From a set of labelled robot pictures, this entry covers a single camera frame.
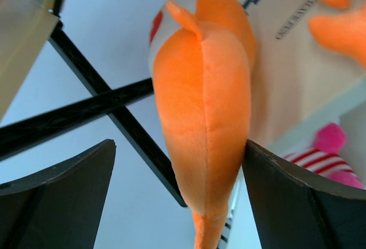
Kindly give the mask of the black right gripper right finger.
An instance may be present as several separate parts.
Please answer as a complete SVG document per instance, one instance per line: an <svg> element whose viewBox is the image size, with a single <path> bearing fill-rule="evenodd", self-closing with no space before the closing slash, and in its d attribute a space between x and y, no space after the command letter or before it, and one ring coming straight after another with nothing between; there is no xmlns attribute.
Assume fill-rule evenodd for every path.
<svg viewBox="0 0 366 249"><path fill-rule="evenodd" d="M242 169L262 248L365 248L365 190L312 173L251 140Z"/></svg>

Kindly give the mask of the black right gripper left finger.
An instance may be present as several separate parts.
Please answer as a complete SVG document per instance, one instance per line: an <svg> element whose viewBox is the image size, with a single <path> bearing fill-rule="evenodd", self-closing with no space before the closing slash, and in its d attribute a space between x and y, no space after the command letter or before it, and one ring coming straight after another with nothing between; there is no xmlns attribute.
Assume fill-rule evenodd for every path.
<svg viewBox="0 0 366 249"><path fill-rule="evenodd" d="M93 248L116 156L113 140L1 184L1 248Z"/></svg>

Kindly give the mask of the large orange plush whale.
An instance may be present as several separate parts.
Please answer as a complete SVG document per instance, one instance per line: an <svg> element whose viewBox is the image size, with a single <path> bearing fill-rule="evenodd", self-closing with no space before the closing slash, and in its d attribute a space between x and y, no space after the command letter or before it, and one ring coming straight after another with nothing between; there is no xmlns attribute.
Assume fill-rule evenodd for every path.
<svg viewBox="0 0 366 249"><path fill-rule="evenodd" d="M216 248L249 136L257 42L238 0L167 0L148 64L195 248Z"/></svg>

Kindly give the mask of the small orange plush whale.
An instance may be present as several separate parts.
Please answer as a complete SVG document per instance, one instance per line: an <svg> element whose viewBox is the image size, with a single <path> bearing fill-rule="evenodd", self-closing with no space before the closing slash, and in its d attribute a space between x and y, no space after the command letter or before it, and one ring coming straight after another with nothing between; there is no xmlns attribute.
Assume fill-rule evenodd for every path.
<svg viewBox="0 0 366 249"><path fill-rule="evenodd" d="M347 9L351 0L320 0L337 9ZM316 15L308 21L315 41L365 67L365 6L339 15Z"/></svg>

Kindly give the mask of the hot pink striped plush bear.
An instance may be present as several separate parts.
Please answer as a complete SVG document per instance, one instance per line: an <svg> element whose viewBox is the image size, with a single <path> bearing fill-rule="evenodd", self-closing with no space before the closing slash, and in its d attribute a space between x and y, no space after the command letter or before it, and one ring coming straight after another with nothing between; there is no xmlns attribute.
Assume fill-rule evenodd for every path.
<svg viewBox="0 0 366 249"><path fill-rule="evenodd" d="M347 135L335 122L318 129L311 145L289 153L283 159L329 180L364 189L363 184L339 152L347 142Z"/></svg>

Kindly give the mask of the beige three-tier black-frame shelf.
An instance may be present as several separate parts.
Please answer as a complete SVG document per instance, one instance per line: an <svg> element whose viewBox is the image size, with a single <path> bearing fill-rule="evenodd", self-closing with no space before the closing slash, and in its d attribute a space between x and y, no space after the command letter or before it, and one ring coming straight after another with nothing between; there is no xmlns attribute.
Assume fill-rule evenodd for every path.
<svg viewBox="0 0 366 249"><path fill-rule="evenodd" d="M172 162L196 213L227 205L252 139L270 145L351 84L365 62L365 0L167 0L149 67Z"/></svg>

